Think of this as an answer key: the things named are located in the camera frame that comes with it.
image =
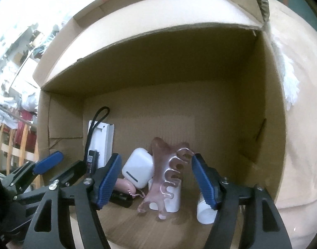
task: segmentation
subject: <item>metal screw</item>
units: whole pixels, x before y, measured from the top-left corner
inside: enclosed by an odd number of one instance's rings
[[[91,178],[86,178],[83,180],[84,184],[91,184],[92,183],[92,179]]]
[[[227,177],[224,177],[223,180],[222,180],[222,183],[224,183],[224,184],[229,184],[228,178],[227,178]]]
[[[49,190],[55,190],[57,188],[57,184],[50,184]]]
[[[257,187],[259,190],[261,190],[261,191],[264,189],[264,188],[263,188],[261,185],[259,185],[259,184],[257,184],[256,187]]]

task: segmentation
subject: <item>white bottle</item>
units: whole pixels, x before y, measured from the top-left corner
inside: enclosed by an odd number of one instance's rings
[[[136,148],[122,168],[124,177],[139,189],[147,185],[153,173],[153,157],[144,148]]]
[[[151,185],[153,183],[153,179],[150,179],[148,182],[148,188],[151,188]],[[180,190],[181,190],[181,182],[179,183],[178,187],[172,187],[168,186],[167,191],[170,193],[173,193],[172,199],[164,199],[164,204],[166,206],[167,212],[177,212],[180,208]],[[155,202],[152,202],[149,204],[149,208],[152,210],[158,210],[157,204]]]
[[[215,221],[217,210],[213,210],[210,205],[206,204],[202,193],[199,196],[197,207],[197,219],[201,224],[208,225]]]

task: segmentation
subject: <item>white device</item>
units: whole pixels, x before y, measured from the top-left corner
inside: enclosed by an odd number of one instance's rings
[[[89,151],[98,151],[98,168],[104,167],[112,155],[112,141],[115,125],[100,122],[94,129]]]
[[[124,177],[138,189],[147,185],[153,173],[153,157],[144,148],[136,148],[122,168]]]
[[[153,183],[153,179],[150,179],[148,182],[148,188],[151,188],[151,185]],[[177,212],[180,208],[180,190],[181,190],[181,182],[179,183],[178,187],[172,187],[168,186],[166,190],[170,193],[173,193],[172,199],[164,199],[164,204],[166,206],[167,212]],[[149,208],[152,210],[158,210],[157,204],[155,202],[152,202],[149,204]]]

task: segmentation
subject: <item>black cable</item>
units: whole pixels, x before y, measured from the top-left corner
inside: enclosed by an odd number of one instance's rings
[[[107,113],[97,122],[95,122],[95,120],[97,119],[98,115],[103,111],[103,110],[107,110]],[[85,145],[85,154],[83,156],[83,161],[86,162],[87,161],[87,156],[88,156],[88,149],[89,149],[89,145],[90,142],[92,140],[92,135],[94,132],[94,129],[99,125],[100,122],[102,122],[110,113],[110,109],[107,106],[103,106],[102,108],[100,108],[96,114],[94,115],[92,122],[90,123],[89,126],[89,130],[88,130],[88,135],[87,135],[87,140],[86,140],[86,145]]]

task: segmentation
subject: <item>white cap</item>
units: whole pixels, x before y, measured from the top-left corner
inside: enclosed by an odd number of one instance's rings
[[[215,221],[217,210],[213,210],[211,206],[206,204],[203,195],[200,194],[200,199],[197,207],[197,219],[201,224],[208,225]]]

